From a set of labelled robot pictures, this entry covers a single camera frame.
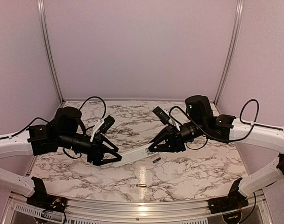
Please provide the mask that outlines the white remote control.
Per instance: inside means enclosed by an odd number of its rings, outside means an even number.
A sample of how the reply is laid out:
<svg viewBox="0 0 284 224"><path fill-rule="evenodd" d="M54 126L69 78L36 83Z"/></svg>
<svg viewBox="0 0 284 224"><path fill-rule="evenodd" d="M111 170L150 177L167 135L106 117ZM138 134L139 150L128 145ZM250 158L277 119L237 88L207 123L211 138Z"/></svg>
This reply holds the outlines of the white remote control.
<svg viewBox="0 0 284 224"><path fill-rule="evenodd" d="M129 150L125 153L123 153L121 156L121 160L117 162L113 162L113 167L117 168L135 161L138 161L140 159L148 157L150 154L148 152L148 145L143 147L138 147L132 150Z"/></svg>

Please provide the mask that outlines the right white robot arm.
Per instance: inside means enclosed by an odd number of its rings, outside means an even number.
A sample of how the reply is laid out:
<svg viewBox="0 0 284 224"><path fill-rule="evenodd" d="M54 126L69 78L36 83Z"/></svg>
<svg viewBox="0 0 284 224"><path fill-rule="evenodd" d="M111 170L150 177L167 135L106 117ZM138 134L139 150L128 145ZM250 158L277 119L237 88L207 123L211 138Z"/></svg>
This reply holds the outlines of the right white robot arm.
<svg viewBox="0 0 284 224"><path fill-rule="evenodd" d="M235 181L229 195L224 198L224 205L234 209L253 192L274 182L284 179L284 126L268 126L256 121L243 121L231 115L214 116L208 97L195 95L185 100L183 114L189 119L179 127L169 123L170 115L160 107L153 113L165 125L165 128L151 141L151 152L181 152L185 144L204 135L208 140L222 143L241 142L268 148L279 153L272 162L251 174Z"/></svg>

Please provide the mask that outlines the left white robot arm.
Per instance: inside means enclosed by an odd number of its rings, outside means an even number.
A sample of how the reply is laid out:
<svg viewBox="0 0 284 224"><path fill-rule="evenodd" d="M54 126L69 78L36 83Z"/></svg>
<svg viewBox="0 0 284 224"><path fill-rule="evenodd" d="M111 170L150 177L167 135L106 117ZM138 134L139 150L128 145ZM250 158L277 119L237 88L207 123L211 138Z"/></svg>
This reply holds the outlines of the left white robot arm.
<svg viewBox="0 0 284 224"><path fill-rule="evenodd" d="M100 119L92 134L85 133L82 113L75 107L59 108L49 123L30 125L24 130L0 137L0 159L19 155L54 153L60 147L87 156L94 166L121 161L118 147L104 134L114 124L112 116Z"/></svg>

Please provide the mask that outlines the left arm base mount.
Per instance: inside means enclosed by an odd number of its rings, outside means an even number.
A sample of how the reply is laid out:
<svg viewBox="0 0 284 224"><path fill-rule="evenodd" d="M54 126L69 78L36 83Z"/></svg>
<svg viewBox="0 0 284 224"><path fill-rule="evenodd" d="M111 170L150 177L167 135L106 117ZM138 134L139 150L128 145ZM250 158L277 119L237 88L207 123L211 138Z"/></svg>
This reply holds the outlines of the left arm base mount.
<svg viewBox="0 0 284 224"><path fill-rule="evenodd" d="M31 177L34 182L34 193L27 197L27 204L44 209L45 211L65 212L67 198L47 193L43 180Z"/></svg>

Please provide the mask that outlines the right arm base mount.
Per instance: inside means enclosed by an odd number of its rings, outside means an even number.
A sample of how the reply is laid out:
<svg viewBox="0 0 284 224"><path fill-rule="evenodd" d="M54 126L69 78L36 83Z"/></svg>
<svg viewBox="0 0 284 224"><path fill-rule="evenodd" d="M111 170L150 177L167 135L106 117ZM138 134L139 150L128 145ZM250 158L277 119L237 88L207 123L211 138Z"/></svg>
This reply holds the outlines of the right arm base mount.
<svg viewBox="0 0 284 224"><path fill-rule="evenodd" d="M233 182L227 196L208 200L209 210L212 214L241 209L249 205L247 197L238 191L241 180L242 178L239 178Z"/></svg>

